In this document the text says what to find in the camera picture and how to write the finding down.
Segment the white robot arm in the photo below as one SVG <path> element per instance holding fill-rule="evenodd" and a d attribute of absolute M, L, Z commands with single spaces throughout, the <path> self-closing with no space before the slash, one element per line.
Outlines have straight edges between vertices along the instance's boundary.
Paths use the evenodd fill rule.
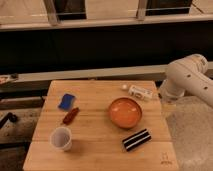
<path fill-rule="evenodd" d="M 173 102 L 188 91 L 213 108 L 213 80 L 205 75 L 207 59 L 200 54 L 192 54 L 167 65 L 166 79 L 159 88 L 162 99 Z"/>

